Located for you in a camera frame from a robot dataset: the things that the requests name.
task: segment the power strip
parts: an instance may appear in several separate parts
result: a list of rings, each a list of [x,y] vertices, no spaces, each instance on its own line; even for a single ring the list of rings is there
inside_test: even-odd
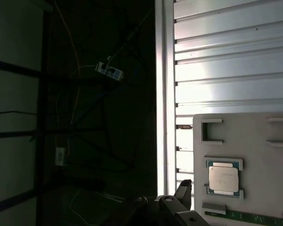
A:
[[[109,65],[107,66],[102,62],[99,62],[95,70],[117,81],[122,80],[124,77],[124,73],[121,70],[118,70]]]
[[[65,166],[65,153],[66,148],[64,147],[56,147],[56,166]]]

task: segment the dark background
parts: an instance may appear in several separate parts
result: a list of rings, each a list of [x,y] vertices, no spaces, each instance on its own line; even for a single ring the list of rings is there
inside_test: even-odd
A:
[[[95,65],[111,55],[116,44],[135,29],[152,8],[136,34],[120,54],[111,62],[111,66],[124,72],[125,79],[138,86],[129,86],[121,82],[119,88],[104,98],[106,121],[112,149],[118,157],[131,161],[134,168],[128,172],[103,172],[80,166],[65,167],[66,174],[84,178],[100,178],[106,183],[105,191],[121,197],[136,195],[156,195],[156,113],[155,113],[155,26],[154,0],[57,0],[59,9],[71,32],[78,54],[80,66]],[[77,69],[74,50],[68,32],[62,23],[57,9],[50,15],[50,35],[48,53],[48,71],[69,76]],[[137,59],[132,53],[139,50],[142,55]],[[104,76],[94,68],[82,68],[81,77]],[[100,86],[82,87],[77,109],[92,103],[101,93]],[[61,86],[52,86],[50,91],[50,111],[55,111]],[[73,108],[77,90],[66,89],[58,102],[58,111],[65,112]],[[75,112],[75,118],[82,111]],[[96,107],[80,124],[81,127],[101,125],[100,107]],[[59,126],[69,127],[71,115],[59,116]],[[48,126],[56,128],[56,120],[48,121]],[[103,132],[85,133],[84,137],[97,145],[107,148]],[[66,136],[57,137],[57,145],[67,148]],[[57,171],[54,166],[54,137],[47,139],[46,181]],[[70,162],[105,167],[115,171],[126,166],[115,161],[89,145],[75,138],[70,139]],[[66,186],[44,197],[45,225],[86,225],[70,209],[69,204],[79,188]],[[73,209],[89,224],[100,224],[119,203],[105,199],[98,194],[82,190],[73,202]]]

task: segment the circuit board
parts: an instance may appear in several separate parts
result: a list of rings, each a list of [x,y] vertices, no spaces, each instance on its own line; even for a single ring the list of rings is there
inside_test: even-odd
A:
[[[238,220],[238,221],[257,224],[257,225],[283,226],[282,218],[274,218],[274,217],[269,217],[269,216],[264,216],[264,215],[232,211],[232,210],[227,210],[225,215],[211,213],[211,212],[205,212],[205,215],[212,216],[212,217],[218,217],[218,218],[225,218],[229,220]]]

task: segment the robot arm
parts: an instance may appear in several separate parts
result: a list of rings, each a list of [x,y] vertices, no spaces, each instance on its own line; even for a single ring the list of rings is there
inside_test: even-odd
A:
[[[209,226],[191,208],[191,180],[184,180],[174,196],[159,196],[148,203],[145,197],[126,199],[102,226]]]

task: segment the metal slat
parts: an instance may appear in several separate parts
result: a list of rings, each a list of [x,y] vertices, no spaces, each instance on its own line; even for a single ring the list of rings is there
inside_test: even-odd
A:
[[[197,17],[175,24],[175,39],[283,21],[283,0]]]
[[[176,81],[283,73],[283,49],[282,52],[176,65],[175,72]]]
[[[258,0],[181,0],[174,4],[174,18],[179,19],[254,1]]]
[[[176,125],[193,125],[193,117],[191,116],[176,117]]]
[[[211,57],[233,53],[245,53],[256,50],[273,49],[283,47],[283,37],[274,40],[258,40],[242,44],[234,44],[215,48],[187,51],[175,54],[175,60],[185,60],[200,57]]]
[[[250,112],[283,112],[283,99],[266,99],[256,101],[228,101],[188,103],[176,108],[176,115],[195,115],[208,113],[250,113]]]
[[[281,98],[283,98],[283,78],[276,77],[268,80],[245,80],[176,87],[177,103]]]
[[[194,162],[193,162],[193,152],[176,152],[176,166],[178,169],[193,172]]]
[[[180,151],[193,151],[193,130],[177,129],[176,146]]]
[[[247,43],[257,40],[276,39],[279,37],[283,37],[283,22],[262,24],[251,28],[230,30],[207,36],[178,40],[175,44],[175,52],[180,53],[189,50]]]

